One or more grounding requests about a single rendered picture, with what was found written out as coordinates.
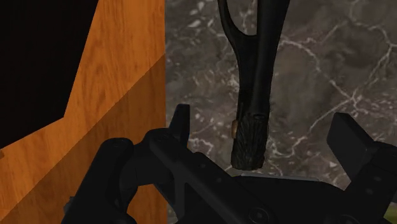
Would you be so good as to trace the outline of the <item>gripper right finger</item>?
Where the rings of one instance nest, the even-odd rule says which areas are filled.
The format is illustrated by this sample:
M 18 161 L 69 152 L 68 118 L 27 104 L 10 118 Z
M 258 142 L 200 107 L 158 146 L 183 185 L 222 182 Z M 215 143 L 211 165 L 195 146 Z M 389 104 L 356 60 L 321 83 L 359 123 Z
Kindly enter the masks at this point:
M 328 224 L 392 224 L 384 215 L 397 194 L 397 146 L 373 140 L 347 113 L 333 115 L 326 142 L 350 179 Z

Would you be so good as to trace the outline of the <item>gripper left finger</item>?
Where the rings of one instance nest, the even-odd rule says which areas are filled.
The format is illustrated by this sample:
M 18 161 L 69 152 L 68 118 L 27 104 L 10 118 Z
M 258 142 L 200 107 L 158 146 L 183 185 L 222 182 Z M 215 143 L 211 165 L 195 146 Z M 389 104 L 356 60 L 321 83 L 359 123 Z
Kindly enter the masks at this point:
M 274 224 L 271 210 L 237 178 L 187 147 L 190 107 L 177 106 L 167 128 L 134 144 L 112 138 L 99 147 L 61 224 L 137 224 L 128 206 L 143 185 L 154 185 L 179 224 Z

